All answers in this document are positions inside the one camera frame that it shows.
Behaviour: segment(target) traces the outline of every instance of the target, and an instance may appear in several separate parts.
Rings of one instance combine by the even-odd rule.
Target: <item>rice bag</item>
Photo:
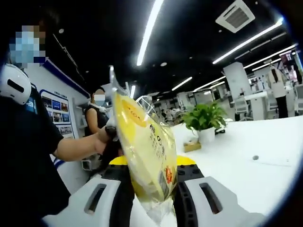
[[[147,214],[160,224],[173,210],[172,192],[177,184],[177,154],[174,136],[159,121],[152,98],[134,101],[116,80],[110,67],[113,114],[135,194]]]

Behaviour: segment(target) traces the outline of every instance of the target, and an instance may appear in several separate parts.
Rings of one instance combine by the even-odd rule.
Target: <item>red logo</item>
[[[171,172],[169,166],[166,166],[165,173],[166,173],[166,181],[167,181],[167,183],[172,182],[172,172]]]

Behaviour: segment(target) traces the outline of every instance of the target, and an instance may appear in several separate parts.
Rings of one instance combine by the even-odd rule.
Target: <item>white flower pot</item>
[[[214,127],[198,131],[199,142],[201,144],[206,144],[214,141]]]

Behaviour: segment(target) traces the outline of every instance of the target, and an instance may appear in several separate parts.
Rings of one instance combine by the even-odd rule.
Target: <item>small box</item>
[[[201,149],[201,144],[198,142],[198,143],[193,143],[193,144],[187,144],[185,143],[184,144],[184,151],[185,152],[189,152],[189,151],[193,151],[193,150],[198,150],[198,149]]]

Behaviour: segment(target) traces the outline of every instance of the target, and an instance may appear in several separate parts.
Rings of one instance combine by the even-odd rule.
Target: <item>poster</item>
[[[41,90],[40,95],[51,121],[57,126],[60,134],[65,138],[75,138],[71,125],[68,99],[65,96],[61,97],[46,90]]]

